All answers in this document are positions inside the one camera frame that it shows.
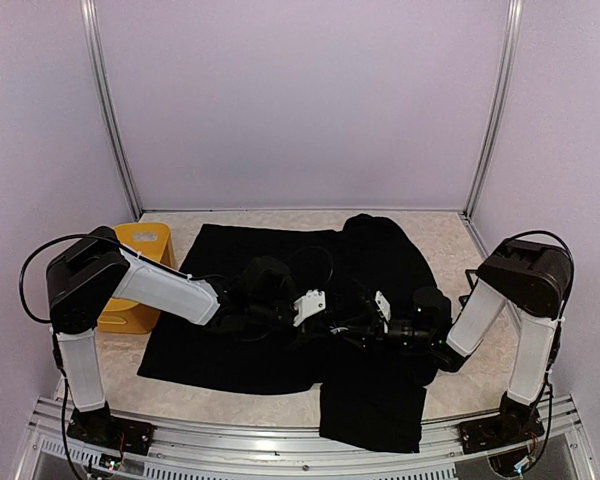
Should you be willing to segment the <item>black t-shirt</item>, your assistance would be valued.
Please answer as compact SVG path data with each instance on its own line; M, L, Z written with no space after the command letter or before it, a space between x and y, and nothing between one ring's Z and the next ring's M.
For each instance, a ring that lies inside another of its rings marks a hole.
M163 313L140 376L254 395L318 386L323 438L419 451L451 303L393 220L360 214L318 231L207 224L181 271L214 286L219 309L204 326Z

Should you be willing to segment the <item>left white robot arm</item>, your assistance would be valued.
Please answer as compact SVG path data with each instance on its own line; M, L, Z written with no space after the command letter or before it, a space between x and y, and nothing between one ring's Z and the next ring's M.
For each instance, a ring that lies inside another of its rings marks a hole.
M106 305L128 300L156 309L137 373L193 388L254 395L305 391L299 375L283 378L274 355L294 361L292 343L306 314L301 299L319 282L297 255L274 258L233 252L203 265L192 251L180 270L124 245L101 226L54 240L59 253L44 270L48 325L56 358L82 430L101 445L120 434L117 418L102 407L106 390L95 330Z

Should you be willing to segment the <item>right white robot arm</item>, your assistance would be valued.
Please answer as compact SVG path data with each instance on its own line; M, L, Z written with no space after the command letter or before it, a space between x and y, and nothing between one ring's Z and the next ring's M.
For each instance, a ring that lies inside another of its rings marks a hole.
M551 243L535 241L537 231L510 236L475 271L476 281L457 318L437 289L413 296L413 313L405 319L391 314L380 292L365 298L370 325L363 341L374 339L406 351L414 347L446 372L457 372L477 350L506 305L515 308L518 344L504 395L509 406L493 419L491 433L503 444L515 442L531 424L524 407L534 405L548 383L559 350L561 325L571 296L575 261L558 235Z

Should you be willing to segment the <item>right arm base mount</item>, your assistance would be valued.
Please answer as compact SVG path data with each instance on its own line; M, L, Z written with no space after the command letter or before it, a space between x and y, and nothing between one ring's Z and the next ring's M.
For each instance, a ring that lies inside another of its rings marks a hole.
M458 430L464 454L498 449L545 434L537 404L523 405L506 394L496 415L461 422Z

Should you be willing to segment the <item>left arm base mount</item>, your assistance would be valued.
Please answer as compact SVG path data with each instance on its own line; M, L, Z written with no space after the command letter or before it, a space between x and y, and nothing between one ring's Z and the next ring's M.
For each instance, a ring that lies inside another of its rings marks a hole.
M69 438L84 443L147 456L155 427L148 422L117 417L111 414L108 403L96 410L75 410L69 421Z

